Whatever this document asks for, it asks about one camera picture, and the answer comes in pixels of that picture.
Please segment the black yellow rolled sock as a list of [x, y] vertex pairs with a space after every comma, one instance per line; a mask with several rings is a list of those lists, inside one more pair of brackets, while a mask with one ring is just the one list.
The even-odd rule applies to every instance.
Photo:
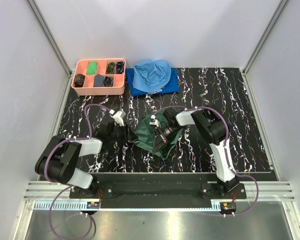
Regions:
[[116, 64], [112, 61], [112, 62], [109, 62], [107, 64], [107, 67], [106, 67], [106, 74], [107, 75], [112, 75], [115, 73], [115, 68], [116, 68]]

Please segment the dark green cloth napkin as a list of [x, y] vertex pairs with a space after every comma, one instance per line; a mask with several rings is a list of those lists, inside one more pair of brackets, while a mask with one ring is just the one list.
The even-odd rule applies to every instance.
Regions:
[[175, 107], [167, 107], [163, 110], [161, 109], [157, 112], [146, 115], [142, 118], [134, 131], [134, 133], [138, 136], [138, 140], [133, 142], [133, 144], [137, 147], [152, 153], [162, 160], [166, 160], [168, 158], [170, 152], [176, 146], [184, 129], [182, 127], [182, 130], [180, 130], [172, 140], [168, 140], [168, 144], [161, 150], [153, 152], [153, 146], [156, 136], [156, 126], [150, 125], [150, 118], [151, 115], [155, 115], [156, 118], [160, 121], [160, 127], [164, 127], [167, 123], [166, 119], [163, 117], [163, 112], [165, 110], [176, 110], [179, 113], [179, 111]]

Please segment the blue folded cloth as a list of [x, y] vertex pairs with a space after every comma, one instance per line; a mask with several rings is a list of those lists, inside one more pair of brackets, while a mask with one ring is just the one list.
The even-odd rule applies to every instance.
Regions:
[[127, 85], [129, 87], [130, 93], [133, 97], [144, 96], [146, 94], [148, 94], [148, 95], [172, 94], [172, 93], [178, 93], [180, 91], [178, 71], [176, 68], [171, 69], [170, 80], [164, 87], [162, 87], [161, 89], [159, 89], [157, 91], [148, 92], [148, 93], [138, 90], [133, 87], [133, 79], [134, 79], [134, 69], [133, 68], [127, 68], [125, 71], [125, 74], [126, 74], [126, 79], [127, 79]]

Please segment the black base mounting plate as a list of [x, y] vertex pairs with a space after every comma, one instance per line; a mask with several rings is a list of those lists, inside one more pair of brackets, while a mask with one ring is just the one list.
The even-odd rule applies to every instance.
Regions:
[[243, 183], [232, 192], [217, 193], [214, 173], [94, 173], [94, 192], [79, 188], [70, 191], [71, 199], [101, 197], [105, 209], [194, 209], [210, 208], [212, 200], [246, 200]]

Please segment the light blue bucket hat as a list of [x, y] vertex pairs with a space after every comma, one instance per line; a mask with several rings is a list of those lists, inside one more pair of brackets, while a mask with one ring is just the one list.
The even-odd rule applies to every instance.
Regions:
[[145, 93], [162, 89], [171, 78], [172, 68], [165, 60], [145, 60], [133, 67], [132, 86]]

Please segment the pink compartment tray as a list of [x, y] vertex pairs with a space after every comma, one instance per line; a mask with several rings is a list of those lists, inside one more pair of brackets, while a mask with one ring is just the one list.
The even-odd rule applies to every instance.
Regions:
[[81, 59], [71, 87], [79, 96], [118, 96], [125, 91], [126, 60], [123, 58]]

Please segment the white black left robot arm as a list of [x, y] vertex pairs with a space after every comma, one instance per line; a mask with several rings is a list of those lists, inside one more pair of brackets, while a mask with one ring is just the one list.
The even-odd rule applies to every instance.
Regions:
[[115, 142], [133, 143], [137, 139], [127, 123], [120, 126], [114, 121], [102, 123], [92, 137], [66, 139], [55, 135], [37, 160], [34, 171], [50, 182], [72, 186], [73, 198], [98, 197], [102, 194], [98, 178], [77, 168], [79, 158], [109, 151]]

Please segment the green rolled cloth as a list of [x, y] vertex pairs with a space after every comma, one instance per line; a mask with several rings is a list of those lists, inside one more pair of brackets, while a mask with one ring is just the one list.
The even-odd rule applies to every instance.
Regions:
[[86, 74], [87, 75], [96, 75], [98, 69], [98, 63], [96, 61], [91, 61], [87, 65]]

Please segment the grey folded cloth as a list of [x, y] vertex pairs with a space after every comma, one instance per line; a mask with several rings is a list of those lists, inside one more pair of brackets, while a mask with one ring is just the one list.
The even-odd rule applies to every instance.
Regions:
[[103, 81], [104, 81], [103, 75], [100, 75], [100, 74], [95, 75], [94, 79], [93, 79], [93, 87], [94, 88], [103, 87], [104, 86]]

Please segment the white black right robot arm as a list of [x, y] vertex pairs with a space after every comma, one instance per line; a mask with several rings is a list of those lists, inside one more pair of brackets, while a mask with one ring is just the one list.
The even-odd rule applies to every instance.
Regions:
[[166, 107], [163, 113], [167, 120], [165, 127], [161, 127], [156, 115], [150, 117], [149, 124], [154, 126], [154, 144], [152, 151], [158, 152], [171, 143], [172, 138], [185, 126], [194, 125], [203, 140], [209, 144], [216, 165], [217, 183], [211, 186], [210, 191], [203, 189], [205, 197], [235, 198], [239, 187], [231, 154], [229, 150], [229, 126], [222, 115], [209, 106], [176, 111]]

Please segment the dark rolled sock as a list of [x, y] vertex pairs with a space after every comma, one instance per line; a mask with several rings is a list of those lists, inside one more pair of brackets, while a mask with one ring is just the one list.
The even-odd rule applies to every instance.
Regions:
[[82, 88], [85, 83], [85, 78], [86, 78], [86, 76], [83, 74], [80, 74], [80, 73], [76, 74], [73, 79], [73, 86], [75, 88]]

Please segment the black patterned rolled sock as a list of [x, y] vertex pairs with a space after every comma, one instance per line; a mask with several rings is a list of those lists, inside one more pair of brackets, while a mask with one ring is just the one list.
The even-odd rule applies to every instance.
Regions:
[[113, 87], [114, 85], [114, 78], [111, 76], [105, 76], [103, 79], [103, 86], [104, 87]]

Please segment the black marble pattern mat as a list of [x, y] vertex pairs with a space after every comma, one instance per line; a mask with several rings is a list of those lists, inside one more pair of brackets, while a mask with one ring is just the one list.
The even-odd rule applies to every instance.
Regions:
[[[140, 120], [162, 107], [187, 108], [214, 104], [229, 126], [229, 144], [233, 166], [238, 172], [270, 172], [257, 119], [238, 68], [179, 68], [179, 92], [132, 96], [129, 87], [122, 95], [79, 96], [70, 89], [57, 134], [65, 138], [83, 137], [89, 133], [85, 121], [85, 106], [91, 104], [88, 115], [97, 130], [109, 121], [108, 109], [124, 110], [129, 126], [134, 129]], [[176, 142], [167, 159], [162, 160], [133, 144], [115, 141], [99, 155], [81, 157], [78, 168], [90, 173], [203, 173], [216, 169], [208, 144], [194, 126], [188, 126]]]

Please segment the black blue rolled sock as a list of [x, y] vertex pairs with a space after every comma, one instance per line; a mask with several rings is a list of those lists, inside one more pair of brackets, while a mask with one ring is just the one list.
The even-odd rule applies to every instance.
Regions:
[[124, 61], [118, 61], [115, 65], [115, 71], [116, 74], [122, 74], [125, 69], [125, 62]]

